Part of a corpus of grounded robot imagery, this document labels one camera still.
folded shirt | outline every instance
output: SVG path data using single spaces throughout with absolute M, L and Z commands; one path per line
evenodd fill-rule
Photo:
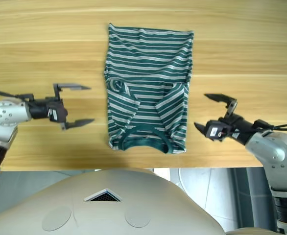
M 109 145 L 186 151 L 193 32 L 109 25 Z

wooden table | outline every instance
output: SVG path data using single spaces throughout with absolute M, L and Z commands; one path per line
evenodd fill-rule
M 187 153 L 108 146 L 110 22 L 195 31 Z M 21 124 L 3 170 L 260 166 L 244 146 L 205 139 L 193 122 L 223 116 L 224 105 L 203 93 L 224 93 L 249 121 L 287 123 L 287 0 L 0 0 L 0 90 L 44 97 L 65 82 L 92 87 L 62 93 L 68 120 L 95 122 L 66 132 L 48 120 Z

green and white striped shirt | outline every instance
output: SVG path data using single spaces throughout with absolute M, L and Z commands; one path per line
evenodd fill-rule
M 193 32 L 109 25 L 109 145 L 186 151 Z

shirt sleeve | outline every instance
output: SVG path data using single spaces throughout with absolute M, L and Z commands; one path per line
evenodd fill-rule
M 109 144 L 125 132 L 136 114 L 140 102 L 128 92 L 127 86 L 118 79 L 107 80 Z
M 170 138 L 186 151 L 188 85 L 175 83 L 173 88 L 155 105 Z

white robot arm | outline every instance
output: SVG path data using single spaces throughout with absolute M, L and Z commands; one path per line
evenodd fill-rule
M 262 163 L 276 205 L 277 226 L 287 234 L 287 124 L 273 126 L 263 120 L 253 124 L 234 113 L 237 100 L 223 94 L 205 94 L 208 98 L 227 103 L 227 112 L 218 120 L 210 120 L 206 126 L 195 123 L 196 128 L 212 140 L 223 141 L 230 137 L 245 145 Z
M 11 95 L 0 92 L 7 99 L 0 101 L 0 165 L 10 148 L 16 134 L 17 126 L 26 121 L 39 118 L 49 118 L 50 121 L 61 124 L 62 130 L 83 126 L 93 119 L 77 120 L 74 123 L 66 122 L 67 110 L 60 98 L 62 88 L 72 90 L 89 89 L 78 84 L 54 84 L 54 97 L 35 100 L 33 94 Z

